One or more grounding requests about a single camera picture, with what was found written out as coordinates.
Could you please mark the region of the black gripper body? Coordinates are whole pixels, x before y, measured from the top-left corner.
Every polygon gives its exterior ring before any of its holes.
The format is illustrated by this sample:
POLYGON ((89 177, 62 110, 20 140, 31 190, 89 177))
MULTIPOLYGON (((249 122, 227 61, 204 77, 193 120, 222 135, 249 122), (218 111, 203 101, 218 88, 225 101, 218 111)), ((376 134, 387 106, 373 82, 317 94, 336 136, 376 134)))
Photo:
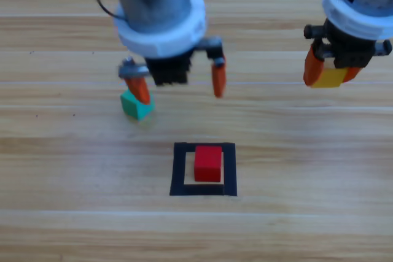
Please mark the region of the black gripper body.
POLYGON ((374 56, 388 56, 392 52, 389 40, 377 42, 354 37, 338 29, 329 20, 323 25, 306 25, 305 39, 312 39, 311 51, 318 61, 333 59, 337 69, 346 67, 365 68, 374 56))
POLYGON ((205 52, 212 61, 212 70, 223 69, 223 46, 219 37, 205 37, 190 49, 165 58, 145 58, 144 64, 138 64, 132 58, 122 61, 119 77, 123 80, 151 76, 157 86, 186 84, 187 73, 191 68, 191 59, 195 52, 205 52))

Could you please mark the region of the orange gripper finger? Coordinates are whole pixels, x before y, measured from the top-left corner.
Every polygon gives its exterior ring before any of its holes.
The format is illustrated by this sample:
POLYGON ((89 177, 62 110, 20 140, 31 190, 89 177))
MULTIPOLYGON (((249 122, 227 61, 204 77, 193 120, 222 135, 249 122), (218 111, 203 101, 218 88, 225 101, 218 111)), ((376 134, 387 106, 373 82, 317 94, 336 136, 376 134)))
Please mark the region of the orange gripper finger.
POLYGON ((144 77, 124 79, 128 91, 122 95, 122 101, 136 105, 150 105, 150 93, 144 77))
POLYGON ((305 58, 303 81, 306 86, 325 87, 325 82, 322 79, 324 61, 325 59, 320 59, 316 56, 314 44, 312 44, 305 58))
POLYGON ((343 83, 346 83, 354 79, 361 70, 362 70, 361 67, 348 67, 347 72, 343 79, 343 83))
POLYGON ((226 67, 225 57, 215 59, 211 66, 212 87, 214 96, 217 98, 221 98, 224 95, 227 82, 226 67))

